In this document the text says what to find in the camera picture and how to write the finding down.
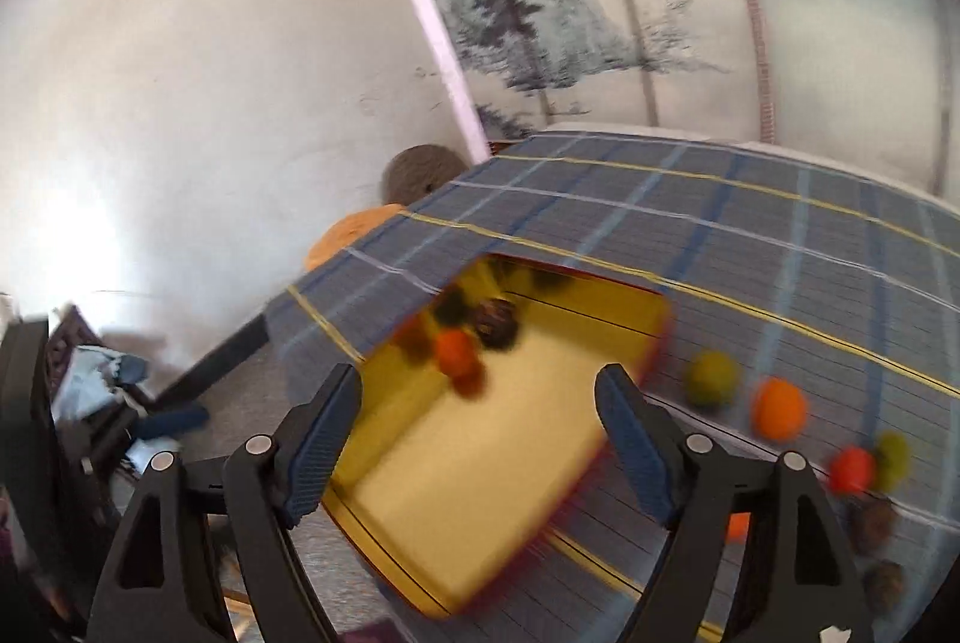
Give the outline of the green round fruit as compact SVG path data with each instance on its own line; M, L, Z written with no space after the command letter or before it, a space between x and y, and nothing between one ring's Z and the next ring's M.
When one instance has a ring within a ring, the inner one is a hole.
M686 365L683 395L700 409L722 409L736 399L742 372L740 365L721 350L701 350Z

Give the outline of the dark brown fruit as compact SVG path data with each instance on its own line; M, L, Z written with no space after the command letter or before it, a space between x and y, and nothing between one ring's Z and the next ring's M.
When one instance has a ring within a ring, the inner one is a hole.
M882 560L872 565L864 576L862 586L867 607L874 617L889 617L905 594L907 578L900 563Z
M889 544L898 523L895 505L887 497L855 501L848 508L848 536L856 554L878 554Z

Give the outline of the red tomato fruit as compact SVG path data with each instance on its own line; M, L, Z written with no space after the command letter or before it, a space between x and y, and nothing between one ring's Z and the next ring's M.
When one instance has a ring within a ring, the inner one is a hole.
M861 446L846 446L828 464L827 485L837 497L857 497L874 484L875 459Z

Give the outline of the small green fruit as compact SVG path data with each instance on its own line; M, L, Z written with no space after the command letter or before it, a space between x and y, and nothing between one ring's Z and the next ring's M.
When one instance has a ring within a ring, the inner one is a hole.
M887 430L877 437L874 445L874 489L889 495L910 472L911 450L900 432Z

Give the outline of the blue plaid tablecloth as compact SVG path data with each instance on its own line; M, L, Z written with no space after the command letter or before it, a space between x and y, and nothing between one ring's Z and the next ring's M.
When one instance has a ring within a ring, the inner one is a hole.
M809 399L799 446L825 466L884 432L910 445L887 557L907 594L877 623L910 640L958 555L958 219L878 181L732 145L545 134L439 188L267 308L293 399L358 360L488 253L661 290L674 332L652 389L731 354Z

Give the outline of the red and gold tray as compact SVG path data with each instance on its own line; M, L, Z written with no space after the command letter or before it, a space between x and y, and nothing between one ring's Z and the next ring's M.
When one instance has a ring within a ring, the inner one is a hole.
M483 347L475 306L516 305L505 350ZM359 374L361 409L322 497L342 533L428 618L475 606L583 484L607 436L594 379L656 367L674 311L656 290L535 259L488 255L402 321ZM459 328L480 370L452 379L434 338Z

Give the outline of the orange fruit in tray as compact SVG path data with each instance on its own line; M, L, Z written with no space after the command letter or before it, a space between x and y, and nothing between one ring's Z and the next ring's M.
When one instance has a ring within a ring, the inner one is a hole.
M434 360L448 378L460 379L477 375L480 357L475 340L464 329L444 329L434 338Z

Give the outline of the orange round cushion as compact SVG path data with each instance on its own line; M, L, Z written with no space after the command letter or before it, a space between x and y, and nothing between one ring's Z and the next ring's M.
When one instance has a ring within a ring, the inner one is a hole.
M324 235L309 248L304 259L304 271L314 271L333 258L338 251L342 251L364 235L368 235L371 230L381 227L382 223L398 216L402 211L404 211L402 204L384 204L343 217L331 228L327 228Z

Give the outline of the dark fruit in tray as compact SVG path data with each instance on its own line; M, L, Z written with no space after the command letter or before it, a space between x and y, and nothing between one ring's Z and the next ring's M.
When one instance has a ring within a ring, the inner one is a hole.
M516 305L505 298L489 298L475 306L472 326L483 347L509 349L519 333Z

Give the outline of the brown round cushion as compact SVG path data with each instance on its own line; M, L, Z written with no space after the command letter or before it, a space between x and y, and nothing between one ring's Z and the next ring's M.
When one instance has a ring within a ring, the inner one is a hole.
M382 202L415 204L436 193L466 170L464 159L448 147L436 144L409 147L395 155L382 173Z

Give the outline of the painted folding screen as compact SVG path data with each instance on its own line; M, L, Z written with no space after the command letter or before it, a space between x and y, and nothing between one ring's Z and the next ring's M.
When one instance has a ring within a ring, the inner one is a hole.
M759 142L958 196L958 0L434 0L490 139Z

